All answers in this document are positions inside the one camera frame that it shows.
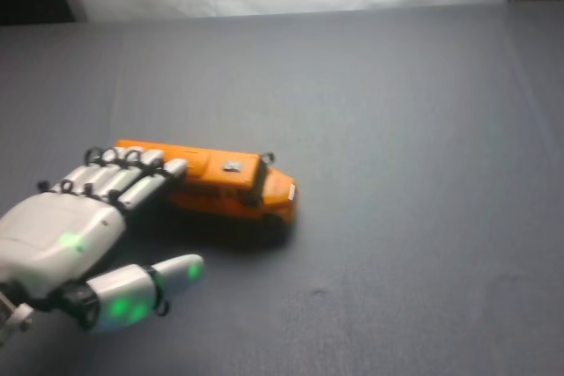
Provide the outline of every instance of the gray table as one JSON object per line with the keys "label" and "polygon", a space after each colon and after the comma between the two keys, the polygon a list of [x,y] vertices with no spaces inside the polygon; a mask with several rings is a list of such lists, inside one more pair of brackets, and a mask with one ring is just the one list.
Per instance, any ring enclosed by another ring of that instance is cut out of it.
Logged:
{"label": "gray table", "polygon": [[[118,137],[274,150],[295,238],[242,254],[199,229],[165,320],[61,314],[4,376],[562,375],[564,5],[0,30],[0,211]],[[157,231],[168,231],[166,227]]]}

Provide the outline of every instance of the robotic hand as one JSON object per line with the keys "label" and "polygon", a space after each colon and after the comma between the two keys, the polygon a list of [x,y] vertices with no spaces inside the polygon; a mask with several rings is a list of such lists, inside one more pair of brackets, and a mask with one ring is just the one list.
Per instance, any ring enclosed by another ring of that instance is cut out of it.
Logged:
{"label": "robotic hand", "polygon": [[40,182],[40,194],[0,219],[0,348],[29,327],[34,309],[60,309],[85,330],[114,330],[151,310],[166,314],[166,296],[200,277],[202,258],[188,254],[85,280],[130,213],[184,177],[186,160],[163,158],[140,147],[90,149],[83,166],[54,187]]}

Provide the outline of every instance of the gray fabric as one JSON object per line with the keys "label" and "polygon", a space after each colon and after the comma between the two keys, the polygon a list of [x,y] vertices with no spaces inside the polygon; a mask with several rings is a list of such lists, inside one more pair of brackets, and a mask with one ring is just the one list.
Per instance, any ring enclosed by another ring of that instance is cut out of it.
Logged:
{"label": "gray fabric", "polygon": [[190,221],[133,234],[119,262],[194,251],[207,278],[120,333],[40,316],[2,375],[561,374],[563,19],[516,4],[0,30],[2,211],[118,137],[273,150],[301,188],[277,251],[195,244]]}

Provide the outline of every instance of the toy vehicle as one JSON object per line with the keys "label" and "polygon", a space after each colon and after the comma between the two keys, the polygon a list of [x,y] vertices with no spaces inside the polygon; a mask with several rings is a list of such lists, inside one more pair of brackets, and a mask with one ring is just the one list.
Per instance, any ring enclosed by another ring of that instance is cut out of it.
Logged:
{"label": "toy vehicle", "polygon": [[262,221],[270,229],[292,223],[298,189],[292,177],[270,168],[264,155],[120,140],[116,147],[164,151],[188,162],[185,182],[170,200],[186,210]]}

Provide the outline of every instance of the orange toy bus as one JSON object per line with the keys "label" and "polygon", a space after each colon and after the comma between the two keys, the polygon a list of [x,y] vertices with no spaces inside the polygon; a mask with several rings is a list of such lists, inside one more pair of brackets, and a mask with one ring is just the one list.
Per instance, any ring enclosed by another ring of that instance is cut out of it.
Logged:
{"label": "orange toy bus", "polygon": [[185,183],[170,200],[181,208],[263,221],[267,226],[292,223],[298,189],[292,177],[270,168],[263,155],[120,140],[116,147],[142,147],[165,153],[165,161],[186,159]]}

